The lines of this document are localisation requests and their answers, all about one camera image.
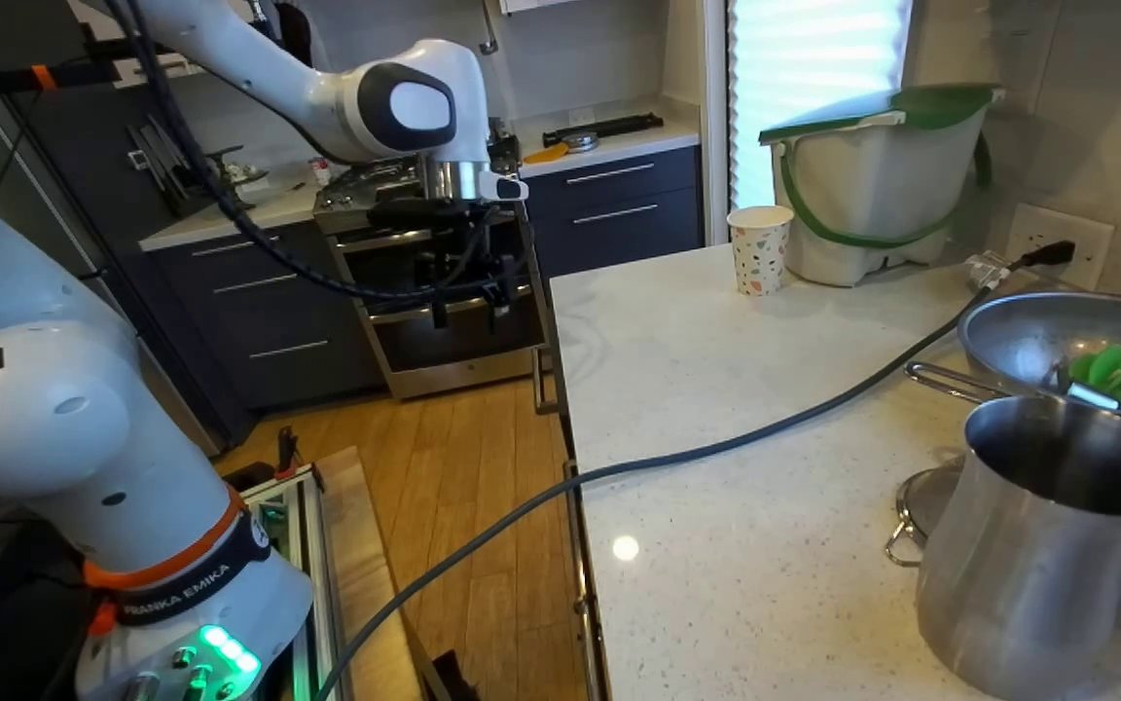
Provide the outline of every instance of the white robotic arm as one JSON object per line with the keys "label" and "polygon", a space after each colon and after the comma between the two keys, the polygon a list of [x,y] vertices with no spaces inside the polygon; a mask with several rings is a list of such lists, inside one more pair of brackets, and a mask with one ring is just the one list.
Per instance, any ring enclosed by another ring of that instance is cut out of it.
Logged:
{"label": "white robotic arm", "polygon": [[[486,92],[471,51],[424,38],[350,72],[319,72],[224,0],[140,0],[150,38],[241,84],[335,159],[424,159],[424,192],[520,198],[486,164]],[[311,591],[241,498],[136,375],[136,336],[84,282],[0,223],[0,498],[84,552],[96,619],[80,697],[241,697],[300,629]]]}
{"label": "white robotic arm", "polygon": [[287,118],[329,159],[419,154],[427,198],[525,198],[525,181],[490,171],[486,84],[458,44],[419,38],[405,55],[324,72],[222,0],[140,0],[140,15],[150,38]]}

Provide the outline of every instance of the window blind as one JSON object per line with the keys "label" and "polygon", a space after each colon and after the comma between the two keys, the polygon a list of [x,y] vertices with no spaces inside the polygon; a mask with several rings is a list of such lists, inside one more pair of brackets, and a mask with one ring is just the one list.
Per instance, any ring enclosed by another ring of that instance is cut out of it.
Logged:
{"label": "window blind", "polygon": [[911,0],[729,0],[733,206],[773,202],[763,128],[898,89]]}

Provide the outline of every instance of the stainless steel pot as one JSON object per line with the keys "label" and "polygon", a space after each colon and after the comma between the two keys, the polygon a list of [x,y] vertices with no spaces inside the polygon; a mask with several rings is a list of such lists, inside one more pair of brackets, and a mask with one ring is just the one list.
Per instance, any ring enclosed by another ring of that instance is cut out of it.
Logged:
{"label": "stainless steel pot", "polygon": [[1068,394],[1071,362],[1121,347],[1121,294],[1014,292],[992,294],[956,323],[969,367],[1001,394]]}
{"label": "stainless steel pot", "polygon": [[924,547],[918,629],[992,697],[1073,693],[1121,610],[1121,417],[995,398],[974,408],[965,442]]}

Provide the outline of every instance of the wall outlet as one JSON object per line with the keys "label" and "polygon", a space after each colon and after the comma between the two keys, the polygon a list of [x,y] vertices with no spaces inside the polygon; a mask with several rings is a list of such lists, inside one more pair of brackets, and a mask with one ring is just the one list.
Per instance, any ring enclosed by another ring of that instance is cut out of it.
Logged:
{"label": "wall outlet", "polygon": [[1073,286],[1099,286],[1099,276],[1104,268],[1113,224],[1094,216],[1073,216],[1064,208],[1043,206],[1014,206],[1005,253],[1008,259],[1025,257],[1026,247],[1049,246],[1049,242],[1073,242],[1071,266],[1057,272],[1064,282]]}

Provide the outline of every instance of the dark cabinet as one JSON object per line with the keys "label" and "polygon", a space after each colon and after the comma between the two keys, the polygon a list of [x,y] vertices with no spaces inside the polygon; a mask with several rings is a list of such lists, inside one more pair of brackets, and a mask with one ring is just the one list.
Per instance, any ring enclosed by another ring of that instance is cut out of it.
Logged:
{"label": "dark cabinet", "polygon": [[528,179],[533,246],[543,276],[695,247],[695,146]]}
{"label": "dark cabinet", "polygon": [[[335,276],[316,224],[274,228],[277,246]],[[244,238],[157,253],[184,312],[248,408],[381,386],[354,303],[277,266]]]}

